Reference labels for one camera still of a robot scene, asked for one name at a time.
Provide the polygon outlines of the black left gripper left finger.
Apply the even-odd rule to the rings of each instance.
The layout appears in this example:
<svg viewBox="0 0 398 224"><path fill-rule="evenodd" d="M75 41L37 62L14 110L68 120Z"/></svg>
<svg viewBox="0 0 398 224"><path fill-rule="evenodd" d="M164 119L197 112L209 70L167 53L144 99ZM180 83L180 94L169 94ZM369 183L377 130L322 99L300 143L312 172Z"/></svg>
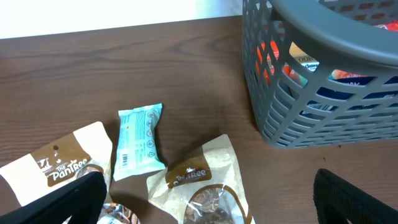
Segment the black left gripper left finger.
<svg viewBox="0 0 398 224"><path fill-rule="evenodd" d="M1 216L1 223L53 224L91 223L98 221L106 184L103 174L90 172L32 203Z"/></svg>

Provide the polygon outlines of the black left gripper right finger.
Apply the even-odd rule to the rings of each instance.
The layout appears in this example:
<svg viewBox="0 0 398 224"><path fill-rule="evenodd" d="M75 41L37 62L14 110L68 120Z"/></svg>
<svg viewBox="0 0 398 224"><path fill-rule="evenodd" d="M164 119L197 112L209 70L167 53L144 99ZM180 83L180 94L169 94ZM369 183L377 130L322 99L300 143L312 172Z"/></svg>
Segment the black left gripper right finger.
<svg viewBox="0 0 398 224"><path fill-rule="evenodd" d="M395 224L397 210L327 169L318 169L313 201L320 224Z"/></svg>

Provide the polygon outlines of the brown white coffee bag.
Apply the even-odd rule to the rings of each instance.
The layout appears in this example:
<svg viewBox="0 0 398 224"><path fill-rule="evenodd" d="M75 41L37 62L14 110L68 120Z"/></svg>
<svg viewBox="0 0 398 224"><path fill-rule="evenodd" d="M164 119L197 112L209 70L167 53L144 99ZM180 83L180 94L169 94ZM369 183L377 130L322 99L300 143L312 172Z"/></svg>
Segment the brown white coffee bag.
<svg viewBox="0 0 398 224"><path fill-rule="evenodd" d="M109 190L112 149L102 122L77 129L1 167L1 198L23 207L90 172Z"/></svg>

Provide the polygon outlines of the teal snack packet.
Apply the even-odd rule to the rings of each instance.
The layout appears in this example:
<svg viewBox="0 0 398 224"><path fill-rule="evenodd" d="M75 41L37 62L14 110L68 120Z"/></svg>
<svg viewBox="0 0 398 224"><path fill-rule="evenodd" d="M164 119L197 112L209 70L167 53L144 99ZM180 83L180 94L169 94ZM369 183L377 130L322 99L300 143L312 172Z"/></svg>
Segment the teal snack packet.
<svg viewBox="0 0 398 224"><path fill-rule="evenodd" d="M115 181L165 169L157 155L154 135L161 114L161 103L118 111L120 129Z"/></svg>

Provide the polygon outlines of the cookie bag with barcode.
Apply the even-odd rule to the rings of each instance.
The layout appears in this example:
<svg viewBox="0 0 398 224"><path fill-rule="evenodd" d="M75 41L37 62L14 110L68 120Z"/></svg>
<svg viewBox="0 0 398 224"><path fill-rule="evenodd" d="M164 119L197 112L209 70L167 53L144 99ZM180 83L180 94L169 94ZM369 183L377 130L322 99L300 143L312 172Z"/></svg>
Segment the cookie bag with barcode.
<svg viewBox="0 0 398 224"><path fill-rule="evenodd" d="M228 135L205 143L147 178L148 201L179 224L254 224Z"/></svg>

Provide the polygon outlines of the grey plastic basket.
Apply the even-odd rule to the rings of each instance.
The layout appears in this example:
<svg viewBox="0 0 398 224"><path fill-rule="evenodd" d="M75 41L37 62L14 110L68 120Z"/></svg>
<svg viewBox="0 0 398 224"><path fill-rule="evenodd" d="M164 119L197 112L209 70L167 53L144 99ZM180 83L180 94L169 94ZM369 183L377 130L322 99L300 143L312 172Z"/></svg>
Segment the grey plastic basket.
<svg viewBox="0 0 398 224"><path fill-rule="evenodd" d="M242 61L257 128L266 143L301 148L397 138L396 1L243 1ZM310 72L301 63L319 62ZM289 77L292 68L308 80ZM365 86L329 79L334 70L376 77ZM321 96L328 88L353 94ZM310 101L337 106L323 111Z"/></svg>

